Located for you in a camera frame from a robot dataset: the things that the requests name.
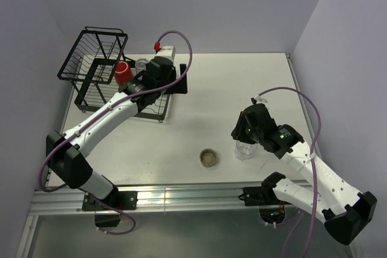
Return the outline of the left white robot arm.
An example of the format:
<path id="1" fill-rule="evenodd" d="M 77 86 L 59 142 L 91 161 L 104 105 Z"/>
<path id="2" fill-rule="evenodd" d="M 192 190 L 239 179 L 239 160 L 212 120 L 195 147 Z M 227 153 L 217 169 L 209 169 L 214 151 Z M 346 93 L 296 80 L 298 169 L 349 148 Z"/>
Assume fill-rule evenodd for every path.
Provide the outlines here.
<path id="1" fill-rule="evenodd" d="M 176 75 L 173 60 L 154 57 L 146 69 L 127 80 L 113 97 L 92 116 L 61 134 L 46 137 L 43 169 L 51 169 L 65 185 L 93 195 L 104 209 L 115 207 L 117 187 L 87 162 L 88 155 L 115 128 L 153 104 L 164 94 L 187 93 L 189 65 L 180 65 Z"/>

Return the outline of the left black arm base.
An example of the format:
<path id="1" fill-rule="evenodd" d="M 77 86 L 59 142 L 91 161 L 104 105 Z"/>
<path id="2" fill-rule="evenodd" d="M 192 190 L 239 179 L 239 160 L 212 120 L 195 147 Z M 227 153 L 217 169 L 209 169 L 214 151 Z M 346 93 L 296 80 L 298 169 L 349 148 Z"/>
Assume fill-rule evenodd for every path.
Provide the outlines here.
<path id="1" fill-rule="evenodd" d="M 137 207 L 136 191 L 117 191 L 112 196 L 101 200 L 103 204 L 115 208 L 116 210 L 135 210 Z M 108 211 L 104 205 L 99 204 L 94 197 L 86 193 L 83 197 L 82 211 L 94 212 L 94 223 L 97 227 L 115 228 L 122 220 L 122 214 L 115 212 L 111 214 L 100 213 Z"/>

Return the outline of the red mug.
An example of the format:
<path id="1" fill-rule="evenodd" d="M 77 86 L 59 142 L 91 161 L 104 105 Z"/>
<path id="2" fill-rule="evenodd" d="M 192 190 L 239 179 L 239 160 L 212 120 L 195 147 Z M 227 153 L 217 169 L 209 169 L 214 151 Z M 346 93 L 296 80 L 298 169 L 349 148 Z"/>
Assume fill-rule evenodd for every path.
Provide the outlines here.
<path id="1" fill-rule="evenodd" d="M 129 63 L 120 61 L 115 69 L 114 78 L 119 86 L 133 79 L 133 74 Z"/>

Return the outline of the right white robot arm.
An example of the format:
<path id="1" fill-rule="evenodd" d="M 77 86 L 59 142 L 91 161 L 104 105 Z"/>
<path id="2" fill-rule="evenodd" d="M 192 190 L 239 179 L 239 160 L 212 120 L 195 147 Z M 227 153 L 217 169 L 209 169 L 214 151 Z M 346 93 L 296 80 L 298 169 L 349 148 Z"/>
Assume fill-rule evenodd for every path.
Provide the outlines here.
<path id="1" fill-rule="evenodd" d="M 294 128 L 277 125 L 268 109 L 257 103 L 241 111 L 231 133 L 236 141 L 260 144 L 265 151 L 295 169 L 316 193 L 274 172 L 258 187 L 245 187 L 239 199 L 246 206 L 285 202 L 311 213 L 338 243 L 349 245 L 372 221 L 377 198 L 361 192 L 345 182 L 318 156 L 312 155 L 309 144 Z"/>

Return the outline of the clear plastic cup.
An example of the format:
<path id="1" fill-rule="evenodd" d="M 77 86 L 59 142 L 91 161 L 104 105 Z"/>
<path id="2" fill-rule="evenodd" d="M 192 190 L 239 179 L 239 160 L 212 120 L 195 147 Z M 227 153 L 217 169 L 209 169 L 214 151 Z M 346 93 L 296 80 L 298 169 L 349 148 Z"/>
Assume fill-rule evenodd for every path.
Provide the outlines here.
<path id="1" fill-rule="evenodd" d="M 236 141 L 235 156 L 238 160 L 250 160 L 256 156 L 257 144 L 248 144 L 241 141 Z"/>
<path id="2" fill-rule="evenodd" d="M 140 58 L 135 61 L 135 71 L 136 73 L 140 73 L 144 70 L 146 70 L 146 65 L 149 63 L 149 61 L 145 58 Z"/>

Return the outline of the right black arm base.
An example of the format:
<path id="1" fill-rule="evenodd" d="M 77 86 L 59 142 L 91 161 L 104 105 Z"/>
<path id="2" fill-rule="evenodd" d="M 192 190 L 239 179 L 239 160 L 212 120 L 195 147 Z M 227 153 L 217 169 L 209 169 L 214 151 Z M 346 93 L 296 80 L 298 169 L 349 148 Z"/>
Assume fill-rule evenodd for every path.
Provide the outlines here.
<path id="1" fill-rule="evenodd" d="M 244 187 L 242 194 L 238 199 L 244 203 L 246 207 L 249 206 L 266 206 L 266 205 L 280 205 L 280 201 L 274 194 L 273 189 L 263 186 Z"/>

